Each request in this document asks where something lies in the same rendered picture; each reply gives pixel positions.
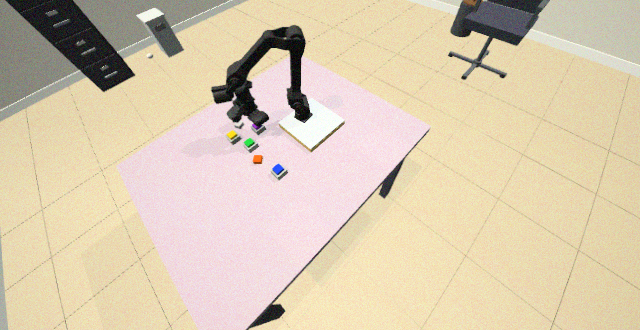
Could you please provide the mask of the yellow button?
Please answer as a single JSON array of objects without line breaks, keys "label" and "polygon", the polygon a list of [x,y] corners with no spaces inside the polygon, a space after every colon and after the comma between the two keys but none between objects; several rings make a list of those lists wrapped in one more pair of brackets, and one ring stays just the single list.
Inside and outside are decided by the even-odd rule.
[{"label": "yellow button", "polygon": [[226,136],[226,138],[233,144],[235,145],[239,140],[241,140],[240,135],[238,135],[238,133],[234,130],[232,130],[231,132],[229,132]]}]

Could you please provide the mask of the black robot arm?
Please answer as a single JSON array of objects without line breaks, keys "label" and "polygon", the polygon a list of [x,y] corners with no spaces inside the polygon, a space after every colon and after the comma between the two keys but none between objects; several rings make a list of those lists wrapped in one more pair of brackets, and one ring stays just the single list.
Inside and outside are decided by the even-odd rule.
[{"label": "black robot arm", "polygon": [[[247,101],[251,97],[249,88],[253,87],[253,82],[247,80],[250,71],[271,48],[289,50],[291,86],[286,88],[288,105],[295,110],[294,118],[305,123],[313,115],[307,96],[301,93],[301,58],[305,44],[303,32],[297,25],[264,31],[247,53],[227,68],[226,85],[211,87],[215,104],[232,101],[234,94],[239,101]],[[242,114],[247,114],[238,101],[235,102],[227,115],[238,123]]]}]

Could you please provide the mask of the purple button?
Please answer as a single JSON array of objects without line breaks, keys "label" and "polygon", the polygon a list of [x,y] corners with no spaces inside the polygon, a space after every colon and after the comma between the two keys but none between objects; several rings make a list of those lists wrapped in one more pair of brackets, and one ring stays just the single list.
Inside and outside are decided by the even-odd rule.
[{"label": "purple button", "polygon": [[263,131],[266,130],[265,125],[260,125],[259,127],[256,127],[254,124],[252,124],[251,126],[252,131],[254,131],[257,135],[261,134]]}]

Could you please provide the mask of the green button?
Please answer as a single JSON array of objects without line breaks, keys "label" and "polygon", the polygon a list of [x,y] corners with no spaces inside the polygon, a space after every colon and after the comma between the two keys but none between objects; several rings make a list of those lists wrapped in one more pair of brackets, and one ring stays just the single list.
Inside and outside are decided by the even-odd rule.
[{"label": "green button", "polygon": [[257,142],[254,141],[252,138],[248,138],[247,140],[245,140],[244,143],[242,143],[242,145],[249,153],[253,152],[255,149],[259,147]]}]

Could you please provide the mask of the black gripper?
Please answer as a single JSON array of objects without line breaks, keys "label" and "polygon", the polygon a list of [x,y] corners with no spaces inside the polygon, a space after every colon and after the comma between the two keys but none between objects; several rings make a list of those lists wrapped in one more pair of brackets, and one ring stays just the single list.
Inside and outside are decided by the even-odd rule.
[{"label": "black gripper", "polygon": [[238,101],[238,103],[241,105],[241,107],[244,109],[245,113],[247,114],[245,116],[248,116],[246,118],[252,121],[252,123],[256,127],[259,127],[260,125],[262,125],[263,123],[269,120],[269,116],[264,111],[259,111],[257,109],[258,106],[254,103],[253,100],[255,100],[253,96],[251,96],[245,102],[241,102],[236,98],[233,100],[232,103],[233,105],[235,105],[236,104],[235,101]]}]

